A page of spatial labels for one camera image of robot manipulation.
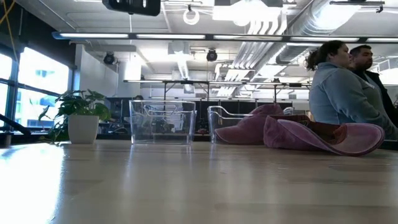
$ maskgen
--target ceiling light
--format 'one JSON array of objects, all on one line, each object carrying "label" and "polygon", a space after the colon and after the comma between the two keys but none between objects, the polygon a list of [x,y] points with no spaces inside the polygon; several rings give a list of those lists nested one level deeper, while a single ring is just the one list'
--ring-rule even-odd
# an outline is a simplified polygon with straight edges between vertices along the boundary
[{"label": "ceiling light", "polygon": [[124,80],[124,82],[131,82],[131,83],[163,83],[160,80]]},{"label": "ceiling light", "polygon": [[128,34],[79,34],[79,33],[61,33],[64,38],[82,38],[82,39],[126,39]]},{"label": "ceiling light", "polygon": [[291,41],[306,41],[306,42],[325,42],[331,40],[340,40],[344,42],[357,42],[359,38],[356,37],[291,37]]},{"label": "ceiling light", "polygon": [[322,46],[321,43],[286,43],[287,46],[293,46],[293,47],[320,47]]},{"label": "ceiling light", "polygon": [[209,84],[242,85],[243,82],[209,82]]},{"label": "ceiling light", "polygon": [[367,42],[398,42],[398,38],[379,38],[379,37],[371,37],[366,40]]},{"label": "ceiling light", "polygon": [[282,37],[263,35],[214,35],[216,40],[281,41]]},{"label": "ceiling light", "polygon": [[[194,16],[192,19],[188,18],[188,13],[189,12],[193,12]],[[199,22],[200,16],[199,16],[199,12],[197,10],[191,9],[191,10],[185,10],[184,14],[182,15],[182,19],[184,20],[184,22],[188,25],[195,25]]]},{"label": "ceiling light", "polygon": [[200,34],[137,34],[138,39],[204,39],[205,35]]}]

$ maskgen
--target hair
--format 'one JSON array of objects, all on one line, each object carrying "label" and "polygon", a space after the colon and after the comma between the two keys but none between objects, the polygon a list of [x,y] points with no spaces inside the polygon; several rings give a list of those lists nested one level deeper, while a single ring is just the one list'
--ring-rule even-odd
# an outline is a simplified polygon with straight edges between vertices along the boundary
[{"label": "hair", "polygon": [[136,97],[134,97],[134,100],[143,100],[144,97],[142,97],[141,95],[137,95]]},{"label": "hair", "polygon": [[360,45],[360,46],[357,46],[357,47],[354,47],[353,49],[351,49],[350,52],[349,52],[349,54],[351,54],[352,56],[356,57],[356,56],[359,55],[359,53],[361,53],[361,50],[362,50],[362,49],[369,49],[369,50],[371,50],[372,47],[369,46],[369,45]]},{"label": "hair", "polygon": [[310,52],[310,55],[305,59],[307,63],[305,67],[308,71],[315,71],[319,63],[326,62],[329,54],[336,55],[338,49],[344,44],[340,40],[331,40],[322,44],[318,49]]}]

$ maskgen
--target table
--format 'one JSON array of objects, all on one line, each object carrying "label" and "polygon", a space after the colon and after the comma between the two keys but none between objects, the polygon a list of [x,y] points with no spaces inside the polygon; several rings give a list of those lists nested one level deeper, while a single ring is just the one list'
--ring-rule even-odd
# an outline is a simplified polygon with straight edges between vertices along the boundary
[{"label": "table", "polygon": [[397,223],[398,152],[31,144],[0,149],[0,223]]}]

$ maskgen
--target wall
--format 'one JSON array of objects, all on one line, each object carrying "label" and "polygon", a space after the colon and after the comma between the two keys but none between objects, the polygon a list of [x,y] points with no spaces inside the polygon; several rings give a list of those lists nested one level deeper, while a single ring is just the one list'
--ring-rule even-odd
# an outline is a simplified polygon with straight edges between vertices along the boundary
[{"label": "wall", "polygon": [[120,63],[119,66],[119,80],[118,80],[118,97],[134,97],[140,95],[140,83],[125,83],[124,71],[126,69],[126,63]]},{"label": "wall", "polygon": [[93,90],[105,96],[113,96],[116,93],[118,74],[105,66],[99,60],[87,53],[82,45],[76,48],[76,65],[79,76],[79,90]]},{"label": "wall", "polygon": [[107,97],[134,97],[140,94],[139,83],[124,83],[125,64],[119,66],[119,74],[84,50],[76,47],[75,90],[94,90]]}]

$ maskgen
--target potted plant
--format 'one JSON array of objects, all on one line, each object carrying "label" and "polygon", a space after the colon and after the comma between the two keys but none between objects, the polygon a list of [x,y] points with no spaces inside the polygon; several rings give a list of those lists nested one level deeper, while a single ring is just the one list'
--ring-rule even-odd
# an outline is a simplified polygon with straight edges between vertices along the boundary
[{"label": "potted plant", "polygon": [[[49,136],[52,142],[69,140],[72,144],[92,144],[96,139],[99,120],[110,118],[109,109],[100,101],[105,96],[96,91],[67,91],[55,102],[61,101],[58,114],[54,117],[55,125],[50,128]],[[39,116],[39,121],[47,116],[47,106]]]}]

